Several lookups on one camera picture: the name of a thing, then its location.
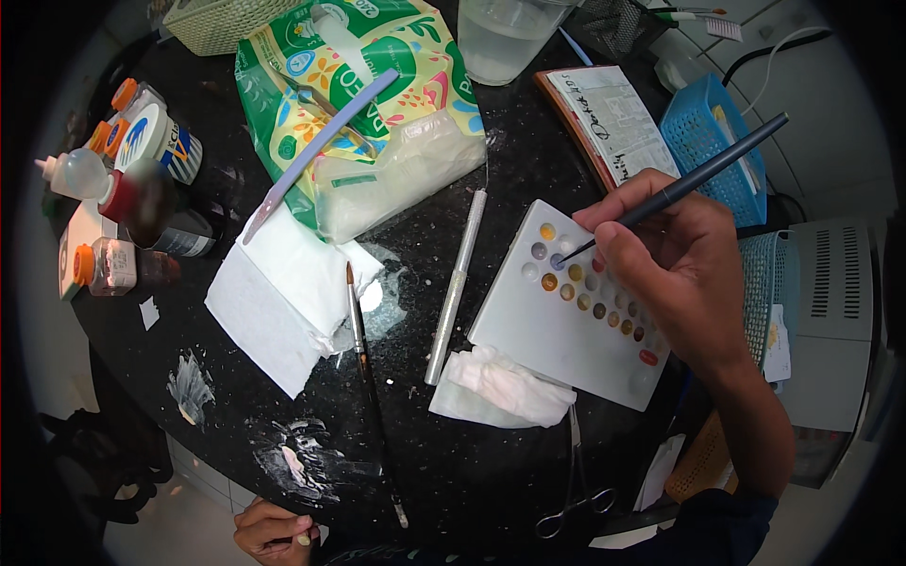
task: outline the blue plastic basket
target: blue plastic basket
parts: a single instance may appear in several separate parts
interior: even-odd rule
[[[799,248],[795,232],[780,230],[739,240],[745,282],[743,327],[749,351],[764,368],[771,305],[784,305],[790,350],[799,321]]]
[[[660,121],[660,134],[677,162],[679,172],[692,169],[716,156],[732,143],[720,130],[711,109],[720,105],[738,139],[749,131],[727,89],[713,72],[678,91]],[[767,221],[765,162],[758,148],[747,153],[757,184],[752,194],[742,164],[737,161],[699,188],[699,192],[729,206],[737,228],[763,225]]]

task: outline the black speckled countertop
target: black speckled countertop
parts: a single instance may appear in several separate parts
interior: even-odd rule
[[[455,33],[455,7],[446,8],[454,3],[439,4]],[[476,85],[489,140],[488,200],[458,313],[461,330],[453,334],[452,350],[470,348],[469,325],[532,201],[541,198],[569,214],[602,197],[579,150],[531,80],[532,72],[579,64],[557,34],[510,85]],[[232,219],[222,241],[203,257],[179,260],[183,282],[179,288],[154,293],[160,320],[150,331],[145,332],[138,307],[147,294],[94,298],[82,291],[72,305],[113,374],[161,427],[224,475],[301,513],[303,500],[282,490],[253,457],[255,435],[272,421],[287,425],[316,417],[329,434],[322,444],[347,459],[368,461],[371,449],[362,440],[366,436],[361,393],[352,356],[341,357],[339,363],[337,357],[321,360],[304,392],[291,400],[236,347],[203,303],[230,245],[272,184],[246,131],[233,65],[231,55],[199,58],[173,40],[152,47],[132,74],[152,84],[167,100],[170,116],[204,145],[193,187],[215,196],[229,210]],[[638,61],[623,69],[658,119],[670,95],[658,84],[651,64]],[[472,192],[484,186],[485,179],[485,168],[479,168],[358,238],[397,255],[399,261],[390,262],[394,271],[405,268],[399,278],[399,302],[406,316],[382,340],[371,342],[371,355],[390,451],[412,525],[402,531],[376,482],[347,478],[349,484],[337,487],[341,501],[316,510],[314,516],[332,528],[354,532],[358,540],[501,552],[536,544],[587,544],[598,532],[617,532],[623,530],[621,525],[634,528],[640,520],[638,513],[631,513],[635,496],[680,395],[676,360],[668,363],[644,413],[579,393],[590,488],[597,492],[617,487],[620,495],[605,515],[572,512],[554,542],[537,540],[534,524],[563,506],[568,426],[504,430],[428,412],[434,389],[422,379],[431,333]],[[214,384],[215,402],[204,406],[203,428],[191,426],[179,414],[166,388],[180,353],[189,350]],[[676,427],[690,438],[709,411],[700,388],[692,390],[689,397],[699,402],[685,405],[696,409],[681,414]]]

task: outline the white mixing palette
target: white mixing palette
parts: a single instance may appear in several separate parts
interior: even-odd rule
[[[592,238],[547,203],[532,203],[468,339],[537,375],[643,411],[666,342],[640,303],[608,273],[594,272],[593,248],[554,268]]]

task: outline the orange cap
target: orange cap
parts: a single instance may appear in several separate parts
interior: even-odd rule
[[[111,101],[111,106],[122,112],[126,110],[126,105],[129,104],[129,101],[132,100],[132,97],[135,96],[135,91],[139,89],[139,84],[135,79],[129,77],[122,82],[119,89],[116,90],[116,93],[113,95],[113,100]]]
[[[94,250],[87,244],[78,245],[72,259],[72,280],[77,285],[87,285],[92,279],[94,279]]]
[[[129,129],[129,123],[120,118],[113,122],[111,131],[107,134],[107,139],[104,140],[104,153],[110,156],[111,159],[116,158],[116,152],[120,150],[120,144],[122,139],[126,137],[126,130]]]
[[[107,143],[107,136],[111,134],[112,129],[113,127],[107,122],[98,122],[98,127],[92,133],[92,138],[88,140],[88,149],[99,155],[103,153],[104,145]]]

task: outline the hand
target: hand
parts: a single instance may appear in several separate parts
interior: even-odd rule
[[[264,566],[308,566],[312,541],[320,532],[309,515],[299,516],[256,497],[233,517],[233,540]],[[289,538],[289,542],[275,539]]]
[[[702,379],[752,365],[743,333],[742,262],[733,215],[691,193],[637,225],[612,222],[675,179],[645,169],[573,214],[594,232],[593,269],[607,266],[639,299],[676,354]]]

